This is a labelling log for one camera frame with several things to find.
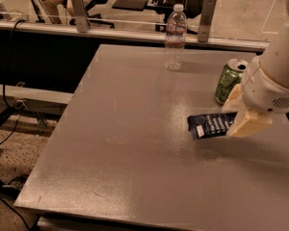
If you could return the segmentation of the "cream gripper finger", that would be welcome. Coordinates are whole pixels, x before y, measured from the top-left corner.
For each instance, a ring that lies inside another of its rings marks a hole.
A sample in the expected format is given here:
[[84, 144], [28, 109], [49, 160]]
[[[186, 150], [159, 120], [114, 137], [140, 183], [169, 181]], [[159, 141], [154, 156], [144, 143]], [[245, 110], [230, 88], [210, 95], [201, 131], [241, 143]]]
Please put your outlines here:
[[240, 109], [226, 134], [231, 138], [245, 138], [260, 132], [273, 123], [272, 116], [254, 109]]
[[237, 112], [242, 104], [242, 89], [236, 84], [223, 104], [222, 111], [225, 113]]

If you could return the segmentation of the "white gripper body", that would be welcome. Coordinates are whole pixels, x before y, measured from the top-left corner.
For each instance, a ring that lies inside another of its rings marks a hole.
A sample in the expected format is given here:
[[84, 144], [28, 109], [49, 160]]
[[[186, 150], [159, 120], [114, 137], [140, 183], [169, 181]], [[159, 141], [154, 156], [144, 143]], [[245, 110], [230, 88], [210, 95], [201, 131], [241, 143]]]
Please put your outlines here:
[[289, 88], [270, 77], [254, 57], [241, 81], [243, 102], [250, 109], [261, 113], [289, 113]]

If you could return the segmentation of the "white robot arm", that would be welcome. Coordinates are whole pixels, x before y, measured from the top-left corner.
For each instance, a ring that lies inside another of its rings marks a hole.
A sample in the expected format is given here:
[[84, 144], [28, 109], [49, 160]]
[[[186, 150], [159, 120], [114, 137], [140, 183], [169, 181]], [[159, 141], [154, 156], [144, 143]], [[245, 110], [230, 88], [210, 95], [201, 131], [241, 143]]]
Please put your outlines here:
[[289, 113], [289, 23], [252, 59], [223, 108], [237, 112], [226, 132], [231, 138], [248, 137], [270, 126], [274, 115]]

